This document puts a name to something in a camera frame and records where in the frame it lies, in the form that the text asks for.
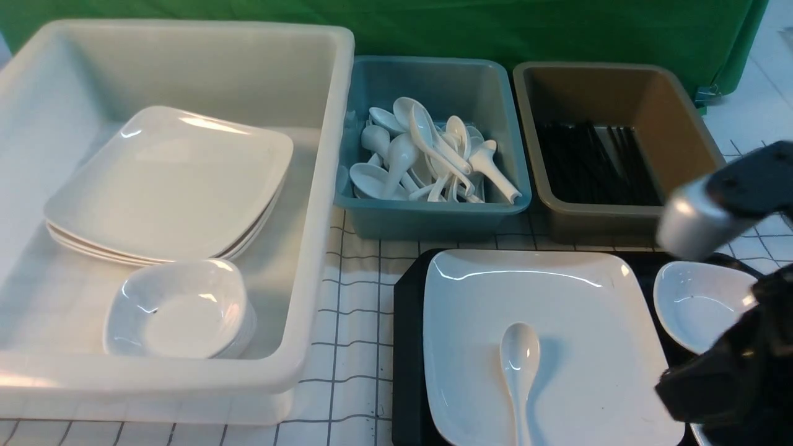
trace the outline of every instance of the brown plastic bin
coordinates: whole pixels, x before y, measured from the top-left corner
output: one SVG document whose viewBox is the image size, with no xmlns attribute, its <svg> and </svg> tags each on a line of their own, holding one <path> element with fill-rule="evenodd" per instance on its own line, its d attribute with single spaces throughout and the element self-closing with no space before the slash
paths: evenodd
<svg viewBox="0 0 793 446">
<path fill-rule="evenodd" d="M 680 81 L 663 68 L 526 62 L 515 67 L 512 77 L 535 190 L 550 211 L 554 241 L 648 244 L 655 237 L 663 207 L 578 204 L 556 198 L 535 120 L 632 127 L 661 202 L 676 187 L 724 164 Z"/>
</svg>

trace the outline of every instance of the stack of plates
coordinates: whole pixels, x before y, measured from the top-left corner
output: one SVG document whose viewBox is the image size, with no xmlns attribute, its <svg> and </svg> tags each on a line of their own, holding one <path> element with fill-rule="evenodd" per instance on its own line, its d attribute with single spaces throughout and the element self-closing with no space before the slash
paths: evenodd
<svg viewBox="0 0 793 446">
<path fill-rule="evenodd" d="M 111 262 L 230 260 L 272 213 L 292 151 L 283 133 L 150 107 L 49 199 L 47 229 Z"/>
</svg>

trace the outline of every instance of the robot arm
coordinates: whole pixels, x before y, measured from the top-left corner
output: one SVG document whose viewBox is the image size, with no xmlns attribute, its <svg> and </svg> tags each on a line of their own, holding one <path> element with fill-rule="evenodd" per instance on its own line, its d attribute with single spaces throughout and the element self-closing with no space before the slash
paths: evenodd
<svg viewBox="0 0 793 446">
<path fill-rule="evenodd" d="M 793 217 L 791 142 L 681 187 L 657 238 L 673 255 L 701 260 L 774 212 Z M 666 371 L 656 392 L 673 418 L 705 425 L 718 444 L 793 444 L 793 264 L 752 292 L 758 305 L 709 351 Z"/>
</svg>

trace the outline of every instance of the white square plate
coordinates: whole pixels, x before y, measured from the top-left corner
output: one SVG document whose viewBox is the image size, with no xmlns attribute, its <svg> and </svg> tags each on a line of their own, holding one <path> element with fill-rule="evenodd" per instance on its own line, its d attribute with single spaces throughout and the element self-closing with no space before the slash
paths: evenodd
<svg viewBox="0 0 793 446">
<path fill-rule="evenodd" d="M 267 207 L 292 151 L 283 133 L 148 107 L 49 199 L 44 216 L 124 256 L 214 257 Z"/>
<path fill-rule="evenodd" d="M 430 410 L 452 444 L 514 444 L 499 343 L 517 321 L 540 337 L 527 408 L 533 446 L 673 446 L 683 437 L 685 424 L 655 395 L 666 359 L 619 258 L 445 251 L 430 264 L 424 296 Z"/>
</svg>

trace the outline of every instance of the black tray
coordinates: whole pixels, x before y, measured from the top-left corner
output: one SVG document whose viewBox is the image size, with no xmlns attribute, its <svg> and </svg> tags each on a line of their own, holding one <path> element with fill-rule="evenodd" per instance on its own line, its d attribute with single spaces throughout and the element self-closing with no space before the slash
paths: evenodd
<svg viewBox="0 0 793 446">
<path fill-rule="evenodd" d="M 394 446 L 449 444 L 438 433 L 430 415 L 427 385 L 424 382 L 422 339 L 424 283 L 427 280 L 427 268 L 432 258 L 441 251 L 443 249 L 433 249 L 419 256 L 394 286 L 393 419 L 391 424 L 391 440 Z M 608 252 L 607 254 L 625 260 L 636 274 L 669 366 L 680 365 L 693 358 L 692 353 L 679 346 L 664 331 L 655 313 L 655 305 L 653 305 L 655 276 L 661 267 L 675 259 L 663 252 Z M 762 276 L 744 263 L 723 254 L 714 254 L 705 262 L 730 267 L 757 278 Z M 696 445 L 691 427 L 686 426 L 686 433 L 678 446 Z"/>
</svg>

